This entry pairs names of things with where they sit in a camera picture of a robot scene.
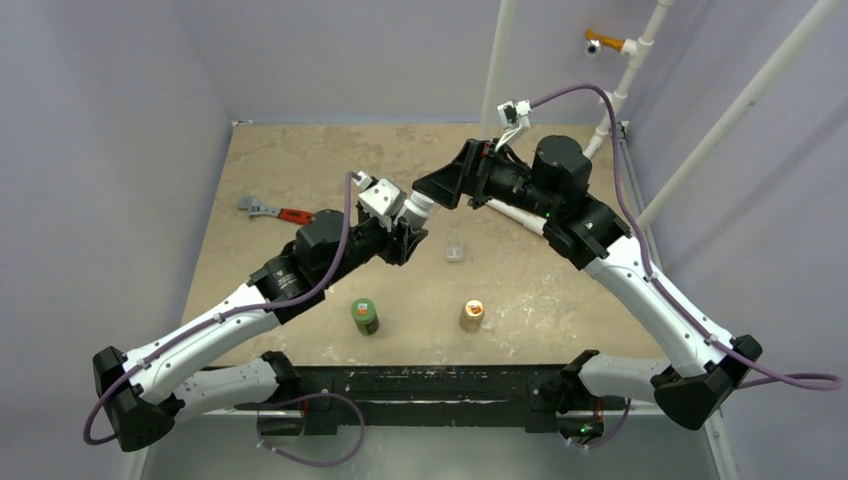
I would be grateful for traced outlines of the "white capped dark pill bottle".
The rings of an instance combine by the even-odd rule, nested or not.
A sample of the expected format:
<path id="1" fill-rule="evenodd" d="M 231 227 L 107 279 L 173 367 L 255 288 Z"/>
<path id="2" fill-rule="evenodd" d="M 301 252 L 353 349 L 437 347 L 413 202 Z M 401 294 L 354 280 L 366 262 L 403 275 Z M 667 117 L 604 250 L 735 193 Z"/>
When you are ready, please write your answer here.
<path id="1" fill-rule="evenodd" d="M 396 216 L 396 223 L 404 220 L 413 230 L 424 227 L 432 214 L 436 203 L 419 192 L 413 191 L 404 201 Z"/>

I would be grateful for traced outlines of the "clear plastic pill organizer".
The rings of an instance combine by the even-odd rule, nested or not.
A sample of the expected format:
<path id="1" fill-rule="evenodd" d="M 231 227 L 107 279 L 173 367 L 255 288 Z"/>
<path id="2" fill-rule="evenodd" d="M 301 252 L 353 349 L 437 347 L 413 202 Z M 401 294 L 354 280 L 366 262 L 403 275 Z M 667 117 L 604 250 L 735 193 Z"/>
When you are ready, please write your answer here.
<path id="1" fill-rule="evenodd" d="M 448 263 L 459 263 L 464 259 L 464 248 L 459 241 L 448 241 L 445 246 L 445 260 Z"/>

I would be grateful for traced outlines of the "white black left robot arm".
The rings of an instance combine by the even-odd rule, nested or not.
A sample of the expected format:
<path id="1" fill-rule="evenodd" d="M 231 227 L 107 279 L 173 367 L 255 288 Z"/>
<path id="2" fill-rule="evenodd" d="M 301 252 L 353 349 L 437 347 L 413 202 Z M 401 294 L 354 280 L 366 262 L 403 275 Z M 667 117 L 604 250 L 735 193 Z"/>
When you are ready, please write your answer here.
<path id="1" fill-rule="evenodd" d="M 248 280 L 210 310 L 163 338 L 128 352 L 107 347 L 93 358 L 98 400 L 124 452 L 146 448 L 177 424 L 225 407 L 301 406 L 310 400 L 288 357 L 277 351 L 234 367 L 214 367 L 227 351 L 307 312 L 326 290 L 374 257 L 406 263 L 424 240 L 434 204 L 418 194 L 388 213 L 359 199 L 344 210 L 323 210 Z"/>

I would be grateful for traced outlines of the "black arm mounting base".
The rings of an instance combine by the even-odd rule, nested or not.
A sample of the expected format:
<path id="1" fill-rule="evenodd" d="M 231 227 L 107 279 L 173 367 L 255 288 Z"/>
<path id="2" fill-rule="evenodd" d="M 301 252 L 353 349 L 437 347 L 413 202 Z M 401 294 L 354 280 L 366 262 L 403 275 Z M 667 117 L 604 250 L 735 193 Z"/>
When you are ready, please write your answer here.
<path id="1" fill-rule="evenodd" d="M 297 379 L 251 410 L 300 414 L 307 435 L 341 426 L 511 427 L 597 438 L 620 397 L 594 397 L 557 364 L 303 366 Z"/>

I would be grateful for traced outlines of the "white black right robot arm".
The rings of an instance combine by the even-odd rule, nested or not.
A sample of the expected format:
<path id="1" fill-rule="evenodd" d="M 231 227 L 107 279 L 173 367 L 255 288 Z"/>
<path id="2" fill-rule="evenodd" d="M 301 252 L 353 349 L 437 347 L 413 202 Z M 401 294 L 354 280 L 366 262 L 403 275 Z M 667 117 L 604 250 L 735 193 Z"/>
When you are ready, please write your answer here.
<path id="1" fill-rule="evenodd" d="M 679 426 L 698 430 L 741 386 L 762 347 L 660 286 L 661 272 L 642 254 L 635 233 L 590 193 L 591 172 L 591 161 L 567 136 L 542 138 L 531 164 L 510 148 L 469 139 L 449 164 L 416 179 L 412 189 L 450 210 L 466 196 L 472 208 L 498 200 L 541 216 L 548 245 L 612 293 L 665 353 L 651 361 L 584 351 L 561 371 L 563 410 L 616 396 L 651 402 Z"/>

